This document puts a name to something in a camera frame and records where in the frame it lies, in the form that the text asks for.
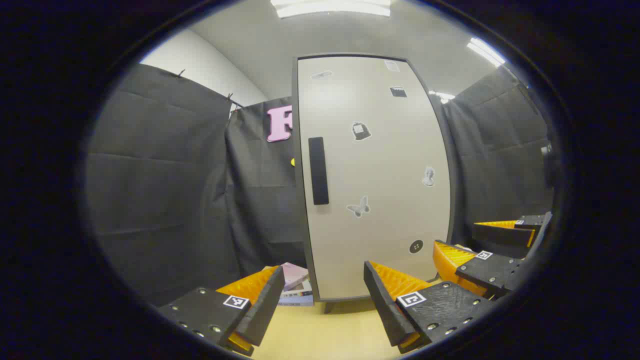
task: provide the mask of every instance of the sticker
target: sticker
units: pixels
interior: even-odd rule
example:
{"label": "sticker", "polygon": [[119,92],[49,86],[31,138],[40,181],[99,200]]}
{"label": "sticker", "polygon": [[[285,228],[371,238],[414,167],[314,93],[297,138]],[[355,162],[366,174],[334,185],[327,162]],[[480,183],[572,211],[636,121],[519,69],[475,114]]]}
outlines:
{"label": "sticker", "polygon": [[478,259],[487,260],[489,256],[493,255],[492,252],[481,251],[480,254],[476,255]]}
{"label": "sticker", "polygon": [[331,70],[326,70],[326,71],[322,71],[322,72],[318,72],[317,74],[313,74],[311,75],[311,80],[317,80],[317,79],[322,79],[322,78],[328,78],[329,76],[333,75],[333,71]]}
{"label": "sticker", "polygon": [[353,122],[351,131],[353,132],[353,136],[356,138],[356,141],[365,140],[366,138],[371,136],[369,128],[359,121]]}
{"label": "sticker", "polygon": [[408,293],[406,295],[398,296],[398,300],[404,307],[414,306],[416,304],[420,304],[427,299],[424,298],[419,292],[415,291],[413,293]]}
{"label": "sticker", "polygon": [[387,69],[389,71],[400,72],[400,68],[398,67],[398,64],[396,64],[395,61],[385,60],[385,65],[387,66]]}
{"label": "sticker", "polygon": [[415,254],[418,251],[422,250],[422,247],[424,246],[424,242],[420,239],[415,240],[414,242],[411,243],[411,245],[409,246],[409,253],[410,254]]}
{"label": "sticker", "polygon": [[393,86],[393,87],[390,87],[390,89],[391,89],[391,95],[395,97],[406,97],[406,92],[404,92],[403,86]]}
{"label": "sticker", "polygon": [[422,184],[424,186],[427,186],[428,188],[435,185],[435,182],[433,180],[433,177],[435,176],[435,174],[436,174],[436,170],[432,167],[427,167],[426,169],[424,169],[424,177],[422,178]]}
{"label": "sticker", "polygon": [[245,305],[247,305],[248,302],[249,299],[231,295],[225,300],[223,304],[226,306],[234,307],[236,309],[242,309]]}
{"label": "sticker", "polygon": [[347,205],[347,210],[352,212],[357,218],[360,218],[363,214],[370,212],[371,208],[369,207],[368,196],[364,195],[362,199],[360,199],[360,205]]}

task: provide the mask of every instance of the butterfly sticker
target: butterfly sticker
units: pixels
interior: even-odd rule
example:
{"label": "butterfly sticker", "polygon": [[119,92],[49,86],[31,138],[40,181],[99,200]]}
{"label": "butterfly sticker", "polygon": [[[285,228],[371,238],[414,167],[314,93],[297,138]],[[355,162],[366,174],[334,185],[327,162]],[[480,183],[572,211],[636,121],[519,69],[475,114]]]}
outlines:
{"label": "butterfly sticker", "polygon": [[360,199],[360,205],[347,205],[347,210],[351,211],[357,218],[360,218],[362,214],[371,211],[369,199],[364,195],[362,199]]}

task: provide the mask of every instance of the black fabric backdrop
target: black fabric backdrop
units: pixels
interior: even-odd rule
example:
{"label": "black fabric backdrop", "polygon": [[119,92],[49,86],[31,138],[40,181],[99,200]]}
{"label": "black fabric backdrop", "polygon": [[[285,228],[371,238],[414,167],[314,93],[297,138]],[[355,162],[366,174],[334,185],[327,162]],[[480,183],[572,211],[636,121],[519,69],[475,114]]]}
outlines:
{"label": "black fabric backdrop", "polygon": [[267,111],[288,105],[291,98],[284,97],[234,111],[225,132],[227,209],[244,274],[284,262],[306,267],[295,215],[293,137],[267,142]]}
{"label": "black fabric backdrop", "polygon": [[531,93],[499,67],[442,106],[455,144],[463,196],[458,243],[474,247],[474,222],[515,220],[551,209],[540,148],[547,126]]}
{"label": "black fabric backdrop", "polygon": [[90,218],[117,272],[155,305],[239,276],[224,200],[229,110],[202,85],[135,65],[96,122]]}

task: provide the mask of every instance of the floor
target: floor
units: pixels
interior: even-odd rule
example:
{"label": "floor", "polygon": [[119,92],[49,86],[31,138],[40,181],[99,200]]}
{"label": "floor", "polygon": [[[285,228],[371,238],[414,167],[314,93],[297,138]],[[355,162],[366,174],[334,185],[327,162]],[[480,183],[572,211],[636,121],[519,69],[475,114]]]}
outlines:
{"label": "floor", "polygon": [[322,302],[312,307],[278,306],[252,358],[387,360],[399,356],[367,299],[337,303],[329,314],[324,314]]}

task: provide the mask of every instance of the stack of books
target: stack of books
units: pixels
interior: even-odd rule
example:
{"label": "stack of books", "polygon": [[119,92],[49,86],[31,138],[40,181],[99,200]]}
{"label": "stack of books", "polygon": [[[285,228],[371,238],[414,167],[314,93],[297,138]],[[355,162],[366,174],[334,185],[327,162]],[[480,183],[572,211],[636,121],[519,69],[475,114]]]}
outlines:
{"label": "stack of books", "polygon": [[309,271],[290,263],[282,264],[284,289],[280,294],[280,306],[313,306],[314,296],[309,282]]}

